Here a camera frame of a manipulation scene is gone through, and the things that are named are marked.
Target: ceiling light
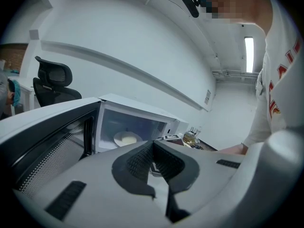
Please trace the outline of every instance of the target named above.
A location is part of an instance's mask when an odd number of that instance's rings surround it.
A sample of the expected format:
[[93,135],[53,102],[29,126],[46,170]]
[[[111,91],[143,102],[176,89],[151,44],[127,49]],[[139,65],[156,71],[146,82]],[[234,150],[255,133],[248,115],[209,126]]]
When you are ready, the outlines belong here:
[[253,72],[253,62],[254,62],[254,51],[255,51],[253,38],[246,37],[245,45],[246,45],[246,62],[247,62],[246,71],[247,71],[247,73],[252,73]]

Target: person in background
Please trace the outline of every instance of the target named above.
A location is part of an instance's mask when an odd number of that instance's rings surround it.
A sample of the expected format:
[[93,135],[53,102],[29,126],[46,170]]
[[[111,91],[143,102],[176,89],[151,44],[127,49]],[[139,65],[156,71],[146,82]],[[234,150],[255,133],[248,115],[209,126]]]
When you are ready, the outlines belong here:
[[230,23],[256,24],[266,36],[263,69],[256,87],[257,108],[250,133],[242,144],[220,151],[246,154],[251,145],[264,142],[272,133],[286,128],[271,91],[302,55],[302,39],[277,0],[200,0],[200,4],[212,6],[209,9],[216,18],[227,19]]
[[6,105],[17,106],[20,100],[20,85],[16,80],[7,79],[0,71],[0,120],[8,117],[3,113]]

